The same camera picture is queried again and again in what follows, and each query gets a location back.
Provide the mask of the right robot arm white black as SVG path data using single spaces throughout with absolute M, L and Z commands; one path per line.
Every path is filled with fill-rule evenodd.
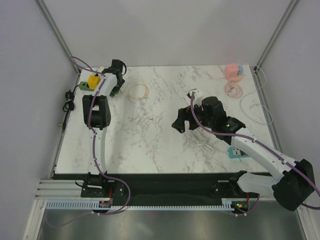
M 264 176 L 239 171 L 229 184 L 233 196 L 255 193 L 274 197 L 289 211 L 295 211 L 299 206 L 317 209 L 305 203 L 313 192 L 320 192 L 309 161 L 297 161 L 259 140 L 243 122 L 226 114 L 217 97 L 203 97 L 196 89 L 191 90 L 187 96 L 190 104 L 178 110 L 172 128 L 181 134 L 186 131 L 186 122 L 191 131 L 202 128 L 231 147 L 243 151 L 270 173 L 270 176 Z

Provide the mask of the yellow cube socket adapter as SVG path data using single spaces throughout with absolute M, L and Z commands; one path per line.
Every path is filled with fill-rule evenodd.
M 98 74 L 90 75 L 87 80 L 87 86 L 90 90 L 95 90 L 101 81 L 101 77 Z

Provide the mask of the green power strip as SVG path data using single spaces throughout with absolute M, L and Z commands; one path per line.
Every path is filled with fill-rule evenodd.
M 88 91 L 88 92 L 93 92 L 94 90 L 91 89 L 88 85 L 88 83 L 86 81 L 81 81 L 79 84 L 78 84 L 78 87 L 80 90 L 82 91 Z

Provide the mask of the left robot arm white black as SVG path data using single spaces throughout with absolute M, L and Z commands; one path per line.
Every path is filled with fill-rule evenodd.
M 125 63 L 113 59 L 108 68 L 99 67 L 89 70 L 92 74 L 88 77 L 86 86 L 92 94 L 82 97 L 84 124 L 89 128 L 92 145 L 88 174 L 84 177 L 81 197 L 106 198 L 109 196 L 110 185 L 102 175 L 107 173 L 105 161 L 106 133 L 111 123 L 111 111 L 108 96 L 114 97 L 125 83 L 123 75 L 127 72 Z

